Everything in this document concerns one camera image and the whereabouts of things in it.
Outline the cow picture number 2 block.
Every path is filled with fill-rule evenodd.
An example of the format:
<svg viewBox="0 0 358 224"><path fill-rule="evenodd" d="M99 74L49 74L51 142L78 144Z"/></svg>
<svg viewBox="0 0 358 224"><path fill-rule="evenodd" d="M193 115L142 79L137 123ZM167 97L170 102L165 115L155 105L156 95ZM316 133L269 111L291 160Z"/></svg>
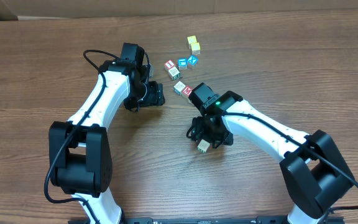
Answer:
<svg viewBox="0 0 358 224"><path fill-rule="evenodd" d="M210 143L208 141L205 141L204 139L201 139L197 145L197 150L202 153L206 153L209 147Z"/></svg>

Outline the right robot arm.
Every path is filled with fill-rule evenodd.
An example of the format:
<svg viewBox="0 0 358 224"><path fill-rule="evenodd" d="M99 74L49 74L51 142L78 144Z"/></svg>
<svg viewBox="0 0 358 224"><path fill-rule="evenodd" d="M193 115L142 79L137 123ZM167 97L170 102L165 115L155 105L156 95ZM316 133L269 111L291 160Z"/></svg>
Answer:
<svg viewBox="0 0 358 224"><path fill-rule="evenodd" d="M200 111L187 138L206 152L230 146L238 135L252 142L279 163L294 207L286 223L327 223L334 204L353 186L354 176L332 137L289 128L257 111L240 95L214 93L205 83L188 93Z"/></svg>

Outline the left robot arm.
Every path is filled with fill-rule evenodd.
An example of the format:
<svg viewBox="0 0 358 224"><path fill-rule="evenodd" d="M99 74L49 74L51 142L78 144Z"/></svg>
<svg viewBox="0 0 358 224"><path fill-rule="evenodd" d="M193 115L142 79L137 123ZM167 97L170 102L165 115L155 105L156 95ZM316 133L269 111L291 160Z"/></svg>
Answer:
<svg viewBox="0 0 358 224"><path fill-rule="evenodd" d="M95 65L98 81L81 108L67 121L52 123L48 132L49 169L44 195L51 203L79 202L85 223L125 223L123 209L109 185L112 158L109 126L120 106L131 112L162 106L163 86L151 81L147 52L125 43L120 56Z"/></svg>

